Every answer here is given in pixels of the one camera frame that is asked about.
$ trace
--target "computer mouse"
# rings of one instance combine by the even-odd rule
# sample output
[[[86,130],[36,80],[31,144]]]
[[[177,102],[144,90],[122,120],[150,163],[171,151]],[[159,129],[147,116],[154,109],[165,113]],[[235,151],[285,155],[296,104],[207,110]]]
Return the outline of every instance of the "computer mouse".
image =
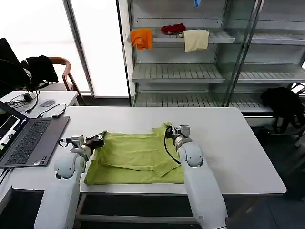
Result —
[[[47,100],[39,105],[39,107],[49,107],[52,106],[55,103],[54,100]]]

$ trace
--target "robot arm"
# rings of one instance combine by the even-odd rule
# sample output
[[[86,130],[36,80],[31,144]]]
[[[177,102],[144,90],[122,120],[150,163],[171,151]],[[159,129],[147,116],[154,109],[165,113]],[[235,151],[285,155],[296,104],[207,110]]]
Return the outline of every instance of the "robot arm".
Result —
[[[103,146],[104,134],[89,138],[86,143],[83,136],[61,139],[66,146],[71,143],[73,148],[54,164],[55,179],[50,181],[50,187],[44,191],[35,229],[73,228],[80,194],[81,174],[85,171],[93,150]]]
[[[213,172],[199,145],[189,137],[187,125],[167,129],[176,147],[184,171],[184,184],[193,216],[203,229],[226,228],[226,205]]]

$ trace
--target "white table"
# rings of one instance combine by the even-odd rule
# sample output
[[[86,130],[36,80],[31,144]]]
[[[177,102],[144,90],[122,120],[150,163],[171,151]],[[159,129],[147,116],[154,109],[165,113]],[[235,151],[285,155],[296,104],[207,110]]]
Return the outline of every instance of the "white table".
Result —
[[[6,96],[2,97],[0,100],[2,102],[9,102],[11,99],[15,98],[16,96],[20,95],[18,98],[14,100],[23,99],[21,95],[23,95],[25,91],[13,91]],[[30,93],[33,98],[36,97],[36,93],[32,92]],[[29,104],[27,104],[24,107],[17,108],[16,110],[21,112],[23,115],[29,117],[29,118],[36,118],[41,112],[48,110],[52,106],[55,106],[57,104],[66,104],[67,106],[78,106],[77,102],[77,92],[76,91],[40,91],[40,94],[38,96],[38,103],[37,106],[32,110],[31,113],[27,114],[25,113],[26,110],[32,108],[36,102],[36,98],[33,99]],[[40,107],[40,104],[47,100],[54,100],[55,103],[51,105],[50,107]],[[64,108],[64,105],[60,105],[58,107],[55,107],[54,109],[47,112],[44,117],[52,117],[53,114],[57,113],[58,111],[62,110]]]
[[[62,137],[95,135],[102,130],[150,133],[163,122],[188,124],[191,138],[206,151],[205,158],[224,195],[265,197],[286,192],[285,185],[237,108],[181,107],[68,107],[70,122]],[[0,209],[10,191],[45,190],[54,179],[54,161],[68,148],[57,147],[47,167],[19,168],[0,186]],[[132,193],[144,195],[186,194],[184,184],[125,184],[87,186],[81,177],[81,193]]]

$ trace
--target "shelf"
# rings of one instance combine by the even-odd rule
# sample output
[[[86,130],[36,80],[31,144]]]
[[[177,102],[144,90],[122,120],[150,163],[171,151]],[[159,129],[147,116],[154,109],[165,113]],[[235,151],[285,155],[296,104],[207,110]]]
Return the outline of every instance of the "shelf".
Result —
[[[294,64],[245,64],[238,83],[304,83],[305,70]]]
[[[216,107],[209,93],[138,93],[135,106]]]
[[[214,93],[216,99],[223,98],[223,93]],[[264,107],[261,93],[233,93],[229,107],[239,108],[241,112],[270,112],[271,109]]]
[[[305,35],[295,31],[256,31],[252,44],[288,44],[305,45]]]
[[[153,42],[154,43],[184,43],[184,38],[179,35],[164,35],[161,28],[151,28],[153,30]],[[235,38],[231,37],[228,33],[220,29],[209,29],[210,37],[209,43],[234,43]]]
[[[137,64],[133,71],[135,83],[222,83],[213,64]]]

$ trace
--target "floor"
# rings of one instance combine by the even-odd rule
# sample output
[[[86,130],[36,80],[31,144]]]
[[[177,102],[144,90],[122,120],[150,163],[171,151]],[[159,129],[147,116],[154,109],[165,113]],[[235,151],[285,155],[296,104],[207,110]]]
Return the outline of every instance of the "floor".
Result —
[[[87,101],[95,106],[128,105],[128,99]],[[258,140],[273,162],[283,180],[292,190],[290,196],[269,198],[256,206],[234,229],[298,229],[305,228],[305,202],[292,200],[295,192],[304,191],[304,182],[297,183],[297,189],[291,185],[295,181],[292,169],[304,158],[305,147],[295,148],[295,139],[288,136],[270,136],[254,129]],[[39,209],[42,193],[14,192],[11,201],[0,215],[0,228],[33,228]],[[225,200],[228,213],[237,205],[236,200]],[[191,216],[187,197],[137,197],[137,196],[90,196],[85,202],[83,214],[139,215],[139,216]],[[198,225],[166,225],[166,224],[121,224],[121,223],[82,223],[82,229],[198,229]]]

